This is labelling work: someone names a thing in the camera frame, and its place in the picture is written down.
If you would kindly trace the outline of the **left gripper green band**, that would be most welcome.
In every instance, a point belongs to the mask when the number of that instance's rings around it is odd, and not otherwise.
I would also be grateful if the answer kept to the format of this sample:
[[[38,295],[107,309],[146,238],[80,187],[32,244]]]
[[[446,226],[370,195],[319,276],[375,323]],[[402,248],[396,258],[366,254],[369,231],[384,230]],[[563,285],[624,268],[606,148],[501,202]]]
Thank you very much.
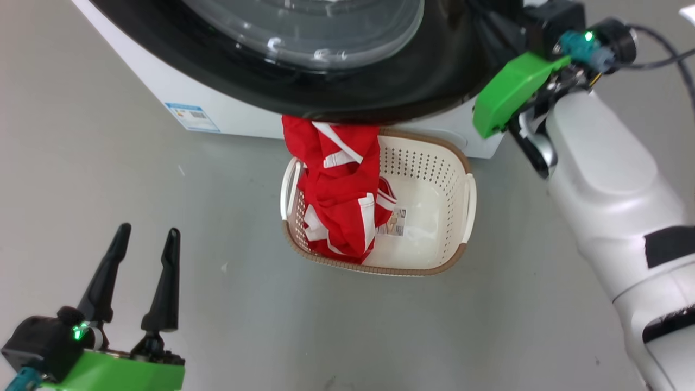
[[[109,323],[113,318],[112,298],[118,268],[124,260],[131,224],[122,223],[78,305],[85,321]],[[162,271],[156,292],[141,321],[146,335],[129,352],[87,350],[65,379],[45,381],[55,390],[181,390],[185,359],[167,350],[159,332],[179,328],[181,233],[171,228],[161,255]]]

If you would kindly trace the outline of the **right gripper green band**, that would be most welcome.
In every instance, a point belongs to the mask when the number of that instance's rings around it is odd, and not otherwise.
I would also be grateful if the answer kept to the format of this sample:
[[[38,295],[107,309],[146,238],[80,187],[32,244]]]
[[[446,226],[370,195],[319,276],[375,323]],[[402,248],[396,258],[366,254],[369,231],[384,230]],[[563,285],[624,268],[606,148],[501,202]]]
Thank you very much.
[[[551,74],[570,62],[568,55],[546,60],[531,52],[508,62],[477,95],[472,124],[479,136],[488,139],[501,132],[513,114],[541,90]]]

